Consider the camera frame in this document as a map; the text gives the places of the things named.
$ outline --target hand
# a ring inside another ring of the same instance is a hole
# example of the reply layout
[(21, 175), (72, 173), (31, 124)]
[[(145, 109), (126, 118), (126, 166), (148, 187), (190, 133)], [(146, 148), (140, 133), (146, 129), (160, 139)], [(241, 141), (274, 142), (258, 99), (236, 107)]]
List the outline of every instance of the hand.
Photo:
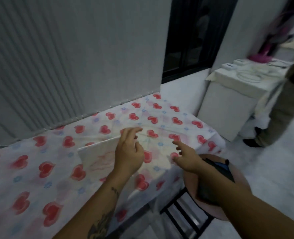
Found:
[(202, 160), (202, 158), (196, 154), (196, 151), (182, 143), (181, 141), (173, 141), (173, 144), (177, 145), (176, 149), (179, 152), (181, 157), (173, 157), (173, 161), (187, 172), (194, 174), (199, 174), (203, 167), (207, 167), (207, 163)]
[(128, 179), (137, 172), (144, 162), (143, 147), (138, 141), (134, 144), (134, 139), (137, 138), (136, 132), (142, 130), (141, 127), (125, 128), (115, 151), (114, 172)]

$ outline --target vertical blinds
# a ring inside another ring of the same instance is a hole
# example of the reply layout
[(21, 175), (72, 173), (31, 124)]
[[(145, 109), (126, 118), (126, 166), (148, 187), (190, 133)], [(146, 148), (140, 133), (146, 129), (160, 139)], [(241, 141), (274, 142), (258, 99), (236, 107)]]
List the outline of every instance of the vertical blinds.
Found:
[(0, 0), (0, 146), (160, 89), (171, 0)]

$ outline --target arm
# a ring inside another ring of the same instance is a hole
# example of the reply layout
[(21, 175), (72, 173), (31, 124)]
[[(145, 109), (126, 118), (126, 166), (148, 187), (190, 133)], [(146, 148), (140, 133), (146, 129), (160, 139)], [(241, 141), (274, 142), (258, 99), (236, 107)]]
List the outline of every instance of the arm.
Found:
[(294, 238), (294, 221), (277, 209), (253, 196), (249, 191), (226, 179), (207, 164), (195, 150), (174, 141), (181, 157), (174, 161), (182, 169), (197, 174), (209, 185), (226, 216), (241, 238)]
[(53, 237), (54, 239), (105, 238), (119, 194), (144, 161), (144, 149), (134, 139), (142, 128), (124, 129), (116, 151), (113, 171), (79, 212)]

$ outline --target tattoo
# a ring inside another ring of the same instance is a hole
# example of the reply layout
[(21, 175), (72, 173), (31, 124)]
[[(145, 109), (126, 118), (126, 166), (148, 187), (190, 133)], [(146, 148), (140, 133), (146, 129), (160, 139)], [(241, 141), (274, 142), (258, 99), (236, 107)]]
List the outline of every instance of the tattoo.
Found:
[(115, 189), (114, 187), (112, 187), (112, 191), (114, 191), (115, 194), (117, 195), (117, 198), (119, 198), (119, 193), (118, 193), (117, 189)]
[(87, 238), (88, 239), (104, 239), (109, 228), (109, 222), (113, 216), (113, 210), (110, 212), (103, 214), (100, 221), (98, 221), (97, 225), (93, 224), (89, 229)]

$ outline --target stool seat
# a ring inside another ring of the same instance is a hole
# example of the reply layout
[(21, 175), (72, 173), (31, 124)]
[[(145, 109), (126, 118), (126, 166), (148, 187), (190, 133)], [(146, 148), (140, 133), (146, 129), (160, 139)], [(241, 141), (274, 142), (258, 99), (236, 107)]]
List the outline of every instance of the stool seat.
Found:
[[(203, 159), (208, 158), (209, 160), (211, 160), (213, 162), (225, 163), (224, 158), (221, 158), (216, 155), (201, 154), (200, 156)], [(229, 164), (229, 169), (230, 169), (230, 172), (234, 178), (235, 183), (251, 192), (250, 185), (249, 185), (248, 181), (246, 180), (246, 178), (243, 176), (243, 174), (240, 172), (240, 170), (237, 169), (232, 163)], [(194, 202), (201, 209), (203, 209), (205, 212), (207, 212), (208, 214), (210, 214), (211, 216), (213, 216), (219, 220), (229, 221), (221, 207), (216, 206), (216, 205), (210, 205), (204, 201), (201, 201), (201, 199), (199, 199), (197, 197), (198, 176), (196, 174), (184, 171), (184, 182), (185, 182), (185, 186), (187, 188), (189, 195), (192, 197)]]

